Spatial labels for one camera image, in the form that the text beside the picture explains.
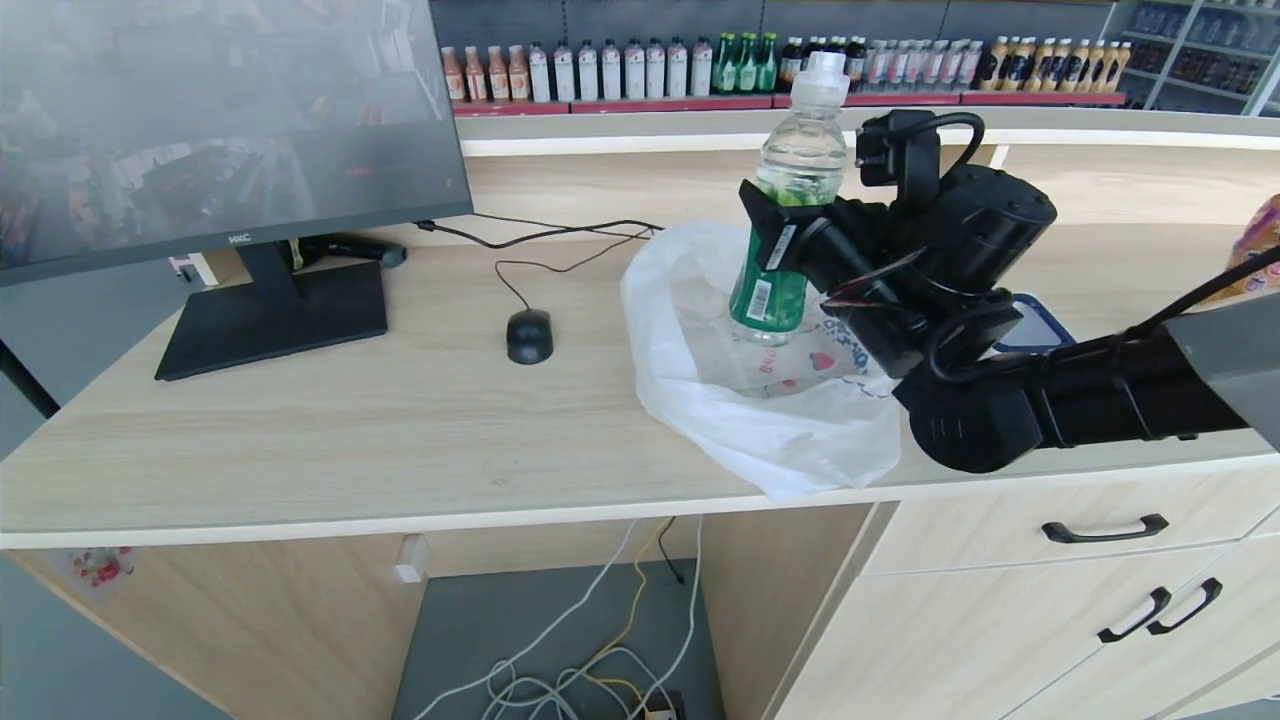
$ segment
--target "gray floor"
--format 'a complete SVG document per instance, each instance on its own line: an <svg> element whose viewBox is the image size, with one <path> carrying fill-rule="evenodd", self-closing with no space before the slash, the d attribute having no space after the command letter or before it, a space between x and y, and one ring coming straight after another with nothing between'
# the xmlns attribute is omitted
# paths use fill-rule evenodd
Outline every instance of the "gray floor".
<svg viewBox="0 0 1280 720"><path fill-rule="evenodd" d="M138 338L174 313L192 288L166 263L100 270L0 288L0 337L32 366L59 401L68 401ZM0 457L40 425L40 416L0 379ZM660 673L686 630L687 588L660 565L646 565L650 588L627 644ZM691 569L685 568L686 574ZM590 569L550 570L436 580L415 632L397 720L408 720L440 691L484 675L572 603ZM581 661L626 621L635 578L611 571L596 596L517 669L549 678ZM449 618L449 623L439 621ZM698 624L705 628L705 616ZM685 693L691 720L718 720L710 648L704 632L668 683ZM105 632L61 603L0 556L0 719L3 720L220 720L209 706ZM640 678L635 669L614 667ZM590 688L570 693L591 717L621 712ZM456 698L435 717L468 717L484 691ZM518 717L515 712L504 716ZM1257 702L1203 716L1211 720L1280 720L1280 703Z"/></svg>

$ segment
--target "snack package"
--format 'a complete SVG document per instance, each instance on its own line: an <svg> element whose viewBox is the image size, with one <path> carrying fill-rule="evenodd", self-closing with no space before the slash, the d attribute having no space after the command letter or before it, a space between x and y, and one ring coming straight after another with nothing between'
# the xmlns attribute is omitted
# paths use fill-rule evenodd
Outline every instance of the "snack package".
<svg viewBox="0 0 1280 720"><path fill-rule="evenodd" d="M1244 228L1244 234L1231 246L1231 256L1226 261L1228 268L1234 268L1240 263L1280 245L1280 195L1272 195L1270 200L1258 208ZM1217 302L1236 295L1257 292L1260 290L1280 288L1280 263L1274 263L1252 275L1235 282L1213 293L1204 302Z"/></svg>

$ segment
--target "yellow cable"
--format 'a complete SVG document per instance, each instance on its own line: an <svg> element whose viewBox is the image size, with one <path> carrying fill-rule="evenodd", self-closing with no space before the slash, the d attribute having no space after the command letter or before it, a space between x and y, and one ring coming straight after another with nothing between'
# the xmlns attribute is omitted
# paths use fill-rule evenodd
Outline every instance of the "yellow cable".
<svg viewBox="0 0 1280 720"><path fill-rule="evenodd" d="M640 559L644 557L644 553L649 550L649 546L653 544L653 541L658 539L658 536L662 534L662 528L666 524L667 524L667 520L663 520L662 523L658 523L658 527L654 528L653 534L649 536L648 541L645 541L644 546L640 548L640 552L636 553L635 561L631 564L631 569L635 570L637 575L640 575L640 587L636 588L636 594L635 594L635 597L631 598L631 615L627 616L627 626L623 628L622 633L618 637L613 638L609 642L609 644L602 647L599 652L596 652L595 655L593 655L591 659L586 661L588 665L590 665L591 662L595 662L596 660L600 659L602 655L604 655L605 652L609 652L611 650L613 650L614 647L617 647L617 644L621 643L622 639L627 637L627 633L631 632L631 625L636 620L636 607L640 605L640 596L644 593L645 585L649 584L649 578L644 574L644 570L640 569ZM639 688L636 688L635 685L632 685L631 683L628 683L628 682L626 682L626 680L623 680L621 678L593 678L591 675L588 675L586 673L584 673L584 675L586 675L588 678L591 678L593 680L595 680L598 683L612 683L612 684L616 684L616 685L626 685L626 687L631 688L631 692L636 693L636 701L637 702L644 700L644 696L640 694L640 689Z"/></svg>

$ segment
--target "white bottle cap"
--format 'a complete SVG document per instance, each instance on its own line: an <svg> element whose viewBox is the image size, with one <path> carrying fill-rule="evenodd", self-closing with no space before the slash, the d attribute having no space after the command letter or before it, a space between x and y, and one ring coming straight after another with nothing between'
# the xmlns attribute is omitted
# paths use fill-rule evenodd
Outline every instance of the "white bottle cap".
<svg viewBox="0 0 1280 720"><path fill-rule="evenodd" d="M791 82L792 105L840 108L849 95L845 54L815 50L809 63Z"/></svg>

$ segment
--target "monitor screen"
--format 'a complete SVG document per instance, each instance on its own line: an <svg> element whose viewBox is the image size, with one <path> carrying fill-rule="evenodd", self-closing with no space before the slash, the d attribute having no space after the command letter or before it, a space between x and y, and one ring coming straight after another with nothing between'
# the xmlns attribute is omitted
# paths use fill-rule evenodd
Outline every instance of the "monitor screen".
<svg viewBox="0 0 1280 720"><path fill-rule="evenodd" d="M0 3L0 284L470 197L426 0Z"/></svg>

